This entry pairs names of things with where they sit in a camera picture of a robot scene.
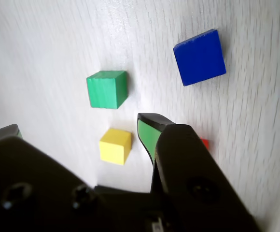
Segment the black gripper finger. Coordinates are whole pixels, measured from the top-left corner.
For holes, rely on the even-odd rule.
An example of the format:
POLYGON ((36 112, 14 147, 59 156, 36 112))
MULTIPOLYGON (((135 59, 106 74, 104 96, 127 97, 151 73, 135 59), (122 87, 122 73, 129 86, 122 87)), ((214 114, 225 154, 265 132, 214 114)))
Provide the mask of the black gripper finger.
POLYGON ((91 231, 91 189, 22 139, 12 124, 0 129, 0 232, 91 231))
POLYGON ((257 232, 259 227, 190 125, 139 113, 138 137, 169 198, 173 224, 185 232, 257 232))

